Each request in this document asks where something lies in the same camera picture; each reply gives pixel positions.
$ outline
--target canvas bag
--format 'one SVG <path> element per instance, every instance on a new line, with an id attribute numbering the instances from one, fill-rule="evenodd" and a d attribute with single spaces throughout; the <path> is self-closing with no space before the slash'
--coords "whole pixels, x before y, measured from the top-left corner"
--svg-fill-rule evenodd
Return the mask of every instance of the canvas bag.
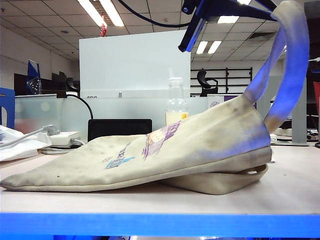
<path id="1" fill-rule="evenodd" d="M 243 95 L 147 135 L 96 138 L 29 172 L 9 176 L 0 185 L 12 191 L 90 192 L 168 179 L 167 183 L 178 187 L 223 194 L 256 181 L 271 160 L 269 131 L 281 124 L 298 101 L 308 65 L 308 28 L 301 6 L 284 1 L 272 16 L 281 23 L 276 37 L 280 44 L 273 46 Z M 280 55 L 277 50 L 285 42 L 285 74 L 264 123 L 253 103 L 263 94 L 271 66 Z M 292 61 L 297 45 L 299 59 Z M 290 79 L 292 67 L 297 69 L 295 83 Z M 284 110 L 283 99 L 277 100 L 287 85 L 298 88 L 289 93 L 293 103 L 286 103 Z M 243 174 L 250 169 L 257 171 L 251 179 L 247 178 L 250 174 Z M 189 184 L 181 185 L 182 176 L 189 178 Z M 215 183 L 222 183 L 221 190 L 212 188 Z"/>

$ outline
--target whiteboard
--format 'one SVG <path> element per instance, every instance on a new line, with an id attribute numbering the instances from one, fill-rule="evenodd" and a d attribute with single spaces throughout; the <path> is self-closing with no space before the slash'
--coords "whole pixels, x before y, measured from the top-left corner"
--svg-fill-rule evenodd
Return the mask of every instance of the whiteboard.
<path id="1" fill-rule="evenodd" d="M 190 52 L 178 49 L 185 30 L 80 39 L 83 98 L 166 97 L 170 69 L 190 96 Z"/>

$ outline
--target bag handle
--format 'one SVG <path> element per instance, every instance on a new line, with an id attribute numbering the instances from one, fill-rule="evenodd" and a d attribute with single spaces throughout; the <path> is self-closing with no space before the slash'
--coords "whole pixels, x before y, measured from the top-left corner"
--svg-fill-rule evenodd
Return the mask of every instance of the bag handle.
<path id="1" fill-rule="evenodd" d="M 309 59 L 309 32 L 302 6 L 292 0 L 283 1 L 271 16 L 278 21 L 280 28 L 270 56 L 243 93 L 252 103 L 263 95 L 268 85 L 269 73 L 286 43 L 284 74 L 275 101 L 264 119 L 269 133 L 281 126 L 297 104 L 304 86 Z"/>

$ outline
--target fluorescent light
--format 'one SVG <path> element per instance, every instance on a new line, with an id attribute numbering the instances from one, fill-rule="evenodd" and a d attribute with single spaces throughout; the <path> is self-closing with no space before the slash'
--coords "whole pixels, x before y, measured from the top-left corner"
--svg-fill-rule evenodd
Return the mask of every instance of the fluorescent light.
<path id="1" fill-rule="evenodd" d="M 239 16 L 221 16 L 219 17 L 218 24 L 234 24 Z"/>
<path id="2" fill-rule="evenodd" d="M 100 3 L 115 26 L 124 26 L 124 22 L 110 0 L 100 0 Z"/>
<path id="3" fill-rule="evenodd" d="M 203 54 L 204 53 L 204 50 L 207 46 L 207 41 L 201 41 L 199 46 L 198 46 L 198 49 L 196 50 L 196 53 L 197 54 Z"/>
<path id="4" fill-rule="evenodd" d="M 245 5 L 248 5 L 250 2 L 251 2 L 251 0 L 237 0 L 239 3 L 241 3 L 241 4 L 245 4 Z"/>
<path id="5" fill-rule="evenodd" d="M 208 54 L 214 54 L 221 43 L 222 41 L 214 41 L 208 51 Z"/>
<path id="6" fill-rule="evenodd" d="M 78 2 L 81 4 L 81 6 L 84 8 L 84 10 L 89 14 L 89 16 L 92 18 L 92 20 L 101 27 L 102 24 L 107 26 L 106 22 L 100 16 L 96 8 L 92 5 L 92 3 L 89 0 L 78 0 Z"/>

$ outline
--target desk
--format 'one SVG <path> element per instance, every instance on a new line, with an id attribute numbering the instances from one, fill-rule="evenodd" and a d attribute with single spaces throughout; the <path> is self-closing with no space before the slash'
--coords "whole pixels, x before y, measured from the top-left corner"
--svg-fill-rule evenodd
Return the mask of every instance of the desk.
<path id="1" fill-rule="evenodd" d="M 158 183 L 89 193 L 1 188 L 1 233 L 96 236 L 320 237 L 320 150 L 273 146 L 261 181 L 226 195 Z M 54 156 L 1 164 L 1 178 Z"/>

